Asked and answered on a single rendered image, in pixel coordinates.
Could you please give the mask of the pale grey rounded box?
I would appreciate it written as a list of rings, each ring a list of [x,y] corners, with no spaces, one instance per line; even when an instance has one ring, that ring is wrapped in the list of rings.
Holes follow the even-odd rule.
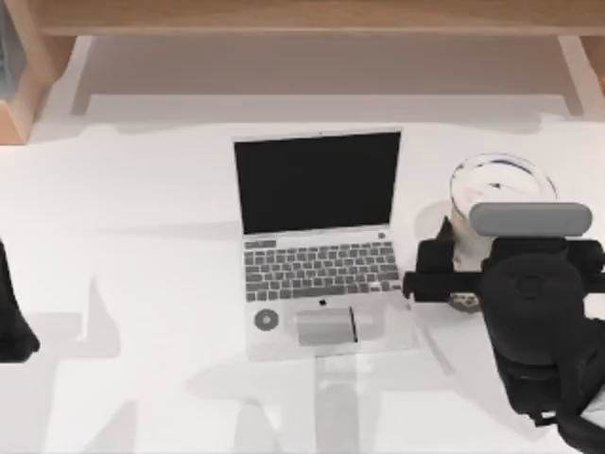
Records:
[[[481,236],[582,236],[593,222],[592,211],[575,202],[480,202],[469,222]]]

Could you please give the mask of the white cup with blue marks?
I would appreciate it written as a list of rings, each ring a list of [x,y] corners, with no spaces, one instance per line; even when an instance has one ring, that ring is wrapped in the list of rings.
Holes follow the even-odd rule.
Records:
[[[469,214],[475,204],[557,198],[557,189],[546,173],[524,158],[485,153],[463,161],[450,178],[454,270],[479,271],[491,251],[493,240],[471,227]]]

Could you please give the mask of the open silver laptop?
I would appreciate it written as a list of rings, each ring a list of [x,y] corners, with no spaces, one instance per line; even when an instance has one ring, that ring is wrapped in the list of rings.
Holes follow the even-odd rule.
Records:
[[[391,229],[398,129],[238,139],[249,357],[412,348]]]

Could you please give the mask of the wooden shelf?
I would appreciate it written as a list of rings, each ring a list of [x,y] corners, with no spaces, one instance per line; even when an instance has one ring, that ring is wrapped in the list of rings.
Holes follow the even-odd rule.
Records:
[[[605,114],[605,0],[36,0],[95,95],[555,95]]]

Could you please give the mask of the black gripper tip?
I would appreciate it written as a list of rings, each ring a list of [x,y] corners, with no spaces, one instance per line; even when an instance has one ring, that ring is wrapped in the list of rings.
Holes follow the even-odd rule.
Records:
[[[40,347],[38,337],[17,303],[5,246],[0,240],[0,364],[24,363]]]

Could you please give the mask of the wooden cabinet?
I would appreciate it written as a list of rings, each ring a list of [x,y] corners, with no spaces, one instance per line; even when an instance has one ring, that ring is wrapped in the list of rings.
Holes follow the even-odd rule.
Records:
[[[61,78],[76,39],[46,29],[70,0],[0,0],[0,146],[27,142],[48,90]]]

